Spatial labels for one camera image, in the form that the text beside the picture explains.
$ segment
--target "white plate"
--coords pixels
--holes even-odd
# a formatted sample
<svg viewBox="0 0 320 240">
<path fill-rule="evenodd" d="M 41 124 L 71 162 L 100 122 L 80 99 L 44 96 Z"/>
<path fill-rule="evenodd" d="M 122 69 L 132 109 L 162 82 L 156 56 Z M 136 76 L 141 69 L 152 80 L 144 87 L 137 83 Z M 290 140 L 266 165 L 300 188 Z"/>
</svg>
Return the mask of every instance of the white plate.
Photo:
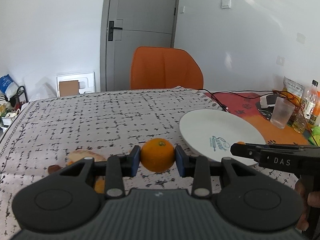
<svg viewBox="0 0 320 240">
<path fill-rule="evenodd" d="M 230 147 L 239 141 L 265 144 L 263 136 L 247 121 L 219 110 L 200 109 L 186 113 L 179 122 L 179 129 L 189 148 L 220 162 L 232 157 L 246 165 L 254 165 L 252 159 L 233 156 Z"/>
</svg>

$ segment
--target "door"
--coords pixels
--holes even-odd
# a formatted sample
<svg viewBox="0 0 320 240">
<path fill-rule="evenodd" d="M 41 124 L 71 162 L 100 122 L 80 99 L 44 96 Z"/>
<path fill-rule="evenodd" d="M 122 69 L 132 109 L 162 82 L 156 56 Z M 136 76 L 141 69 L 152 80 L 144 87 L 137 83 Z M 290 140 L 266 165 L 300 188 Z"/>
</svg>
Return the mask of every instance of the door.
<svg viewBox="0 0 320 240">
<path fill-rule="evenodd" d="M 139 46 L 170 47 L 176 0 L 110 0 L 107 90 L 130 88 L 132 55 Z"/>
</svg>

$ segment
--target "clear cup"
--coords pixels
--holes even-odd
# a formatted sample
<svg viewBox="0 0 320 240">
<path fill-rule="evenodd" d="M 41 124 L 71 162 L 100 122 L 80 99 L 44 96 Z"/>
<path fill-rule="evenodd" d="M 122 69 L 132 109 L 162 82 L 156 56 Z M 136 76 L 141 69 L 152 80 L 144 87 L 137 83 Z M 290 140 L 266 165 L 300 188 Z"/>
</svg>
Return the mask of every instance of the clear cup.
<svg viewBox="0 0 320 240">
<path fill-rule="evenodd" d="M 276 127 L 283 129 L 289 121 L 294 109 L 295 105 L 293 103 L 289 102 L 286 98 L 278 97 L 270 122 Z"/>
</svg>

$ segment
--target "orange chair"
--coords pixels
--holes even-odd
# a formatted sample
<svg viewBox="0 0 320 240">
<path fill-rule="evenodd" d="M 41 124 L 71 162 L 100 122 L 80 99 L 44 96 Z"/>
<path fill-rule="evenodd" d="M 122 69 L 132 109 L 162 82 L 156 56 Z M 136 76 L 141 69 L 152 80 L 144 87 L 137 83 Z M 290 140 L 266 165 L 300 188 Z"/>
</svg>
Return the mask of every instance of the orange chair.
<svg viewBox="0 0 320 240">
<path fill-rule="evenodd" d="M 131 65 L 131 89 L 162 89 L 176 86 L 203 88 L 202 72 L 186 51 L 156 47 L 136 49 Z"/>
</svg>

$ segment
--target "black bottle cap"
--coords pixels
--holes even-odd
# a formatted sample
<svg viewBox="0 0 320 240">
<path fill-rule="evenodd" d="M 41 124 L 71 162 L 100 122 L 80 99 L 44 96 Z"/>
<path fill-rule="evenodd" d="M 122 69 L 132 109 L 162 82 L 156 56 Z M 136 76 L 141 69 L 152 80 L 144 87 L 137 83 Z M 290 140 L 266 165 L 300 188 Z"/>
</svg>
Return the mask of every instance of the black bottle cap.
<svg viewBox="0 0 320 240">
<path fill-rule="evenodd" d="M 316 87 L 318 86 L 318 82 L 315 80 L 312 81 L 312 84 L 315 85 Z"/>
</svg>

